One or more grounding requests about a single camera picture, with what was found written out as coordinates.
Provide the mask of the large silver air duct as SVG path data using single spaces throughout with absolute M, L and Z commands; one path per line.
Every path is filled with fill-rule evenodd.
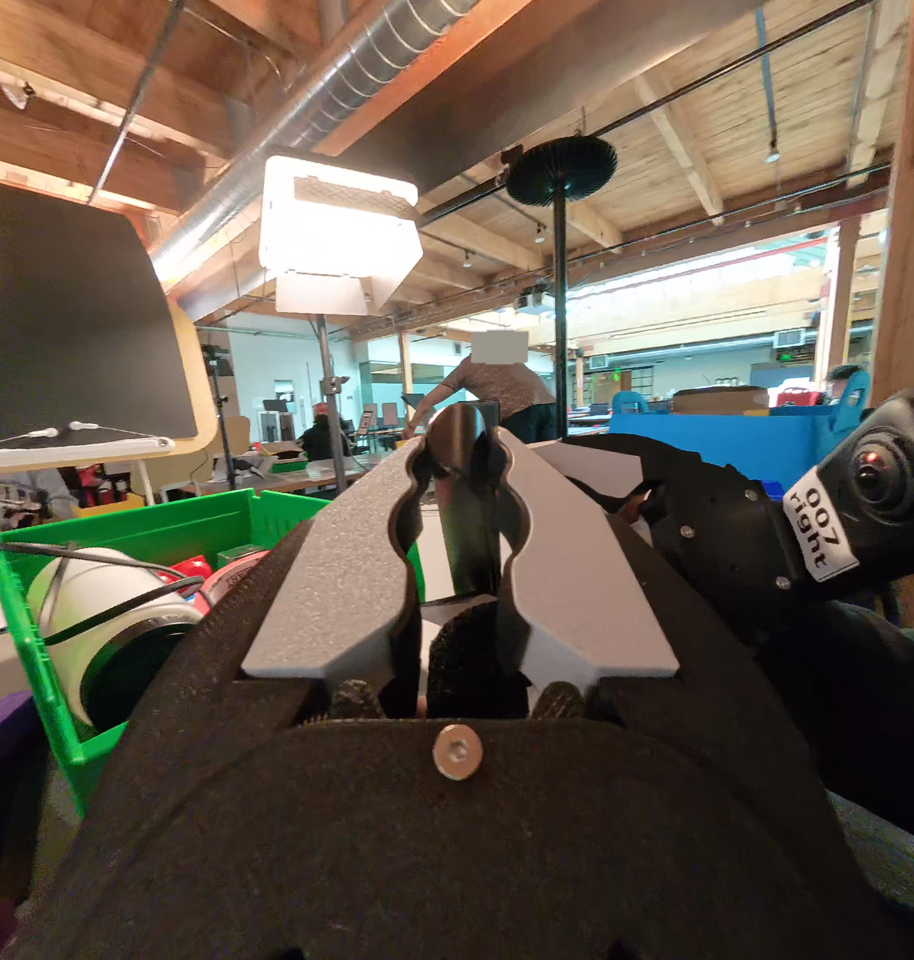
M 477 6 L 476 1 L 367 2 L 244 139 L 198 198 L 149 249 L 162 284 L 262 190 L 276 150 L 308 152 L 354 117 Z

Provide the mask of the black round lamp stand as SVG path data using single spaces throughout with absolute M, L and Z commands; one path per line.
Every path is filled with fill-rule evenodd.
M 546 141 L 523 153 L 511 164 L 506 189 L 525 207 L 550 207 L 553 214 L 555 307 L 556 433 L 568 435 L 568 307 L 569 202 L 581 202 L 607 185 L 618 167 L 614 147 L 598 136 L 571 135 Z

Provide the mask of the white cylinder with black cap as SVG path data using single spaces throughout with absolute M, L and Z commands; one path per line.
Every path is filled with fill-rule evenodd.
M 205 576 L 106 547 L 64 549 L 33 578 L 27 604 L 76 723 L 124 723 L 163 664 L 204 617 L 190 602 Z

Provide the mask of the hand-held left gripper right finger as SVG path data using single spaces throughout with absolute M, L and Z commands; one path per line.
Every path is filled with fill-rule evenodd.
M 663 628 L 611 526 L 611 516 L 504 428 L 498 529 L 511 554 L 501 579 L 500 666 L 538 690 L 583 693 L 617 677 L 670 678 L 679 669 Z

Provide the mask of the green plastic bin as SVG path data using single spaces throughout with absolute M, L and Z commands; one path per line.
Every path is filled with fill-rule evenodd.
M 0 543 L 108 547 L 167 566 L 199 555 L 215 562 L 220 554 L 240 546 L 270 549 L 324 509 L 325 501 L 318 498 L 239 489 L 16 529 L 1 533 Z M 72 719 L 28 605 L 31 582 L 43 566 L 42 557 L 1 554 L 0 607 L 55 764 L 67 782 L 74 809 L 84 815 L 125 725 L 84 735 L 82 722 Z

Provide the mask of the red round tool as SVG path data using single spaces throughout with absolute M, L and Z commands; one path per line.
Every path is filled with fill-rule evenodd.
M 198 555 L 177 562 L 171 567 L 170 573 L 161 573 L 160 577 L 171 582 L 177 579 L 178 574 L 184 577 L 204 576 L 202 592 L 194 594 L 189 602 L 199 613 L 206 615 L 269 552 L 267 548 L 244 544 L 218 552 L 215 564 L 209 563 L 204 555 Z

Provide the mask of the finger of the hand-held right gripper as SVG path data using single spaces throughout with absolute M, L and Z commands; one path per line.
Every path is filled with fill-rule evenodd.
M 499 597 L 488 593 L 470 593 L 459 596 L 449 596 L 420 604 L 422 618 L 455 618 L 464 611 L 479 606 L 497 602 Z
M 538 444 L 538 456 L 623 521 L 641 519 L 649 496 L 639 457 L 561 439 Z

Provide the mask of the silver metal stand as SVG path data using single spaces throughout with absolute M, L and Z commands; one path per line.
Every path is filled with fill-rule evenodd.
M 341 495 L 348 488 L 345 468 L 344 433 L 337 403 L 342 382 L 334 373 L 326 316 L 317 314 L 312 322 L 312 326 L 319 346 L 322 370 L 320 391 L 327 410 L 335 488 L 336 493 Z

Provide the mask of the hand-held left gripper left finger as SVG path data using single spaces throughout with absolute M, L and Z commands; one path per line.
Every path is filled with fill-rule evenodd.
M 370 685 L 391 718 L 412 718 L 421 676 L 416 573 L 426 443 L 410 439 L 313 518 L 242 670 L 256 679 Z

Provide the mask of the black panel with pale rim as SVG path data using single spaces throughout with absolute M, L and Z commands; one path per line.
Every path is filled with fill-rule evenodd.
M 196 328 L 132 223 L 0 184 L 0 476 L 194 453 L 217 428 Z

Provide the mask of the black cylindrical handle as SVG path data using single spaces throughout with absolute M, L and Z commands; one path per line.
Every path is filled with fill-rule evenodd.
M 492 402 L 451 404 L 439 410 L 424 434 L 443 545 L 459 597 L 499 595 L 498 482 L 492 469 L 497 413 Z

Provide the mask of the purple plastic tool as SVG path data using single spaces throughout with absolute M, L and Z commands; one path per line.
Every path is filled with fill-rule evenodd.
M 31 692 L 1 698 L 0 790 L 16 775 L 45 762 L 47 755 L 47 738 Z

